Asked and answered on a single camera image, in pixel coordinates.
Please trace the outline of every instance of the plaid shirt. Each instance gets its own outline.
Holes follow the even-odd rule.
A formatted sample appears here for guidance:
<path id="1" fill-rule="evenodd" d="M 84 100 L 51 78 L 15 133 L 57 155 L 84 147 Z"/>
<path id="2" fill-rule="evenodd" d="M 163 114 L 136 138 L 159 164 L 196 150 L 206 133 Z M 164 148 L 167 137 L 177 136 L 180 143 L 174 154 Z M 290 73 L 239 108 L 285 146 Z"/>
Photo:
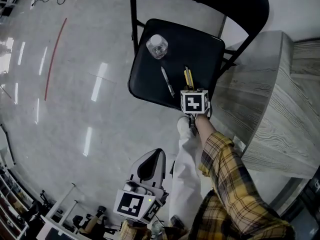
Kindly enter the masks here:
<path id="1" fill-rule="evenodd" d="M 212 134 L 203 149 L 199 169 L 211 177 L 213 190 L 204 198 L 188 232 L 174 216 L 158 240 L 188 239 L 295 239 L 293 228 L 279 218 L 259 196 L 233 142 L 220 132 Z M 148 240 L 151 231 L 123 223 L 120 239 Z"/>

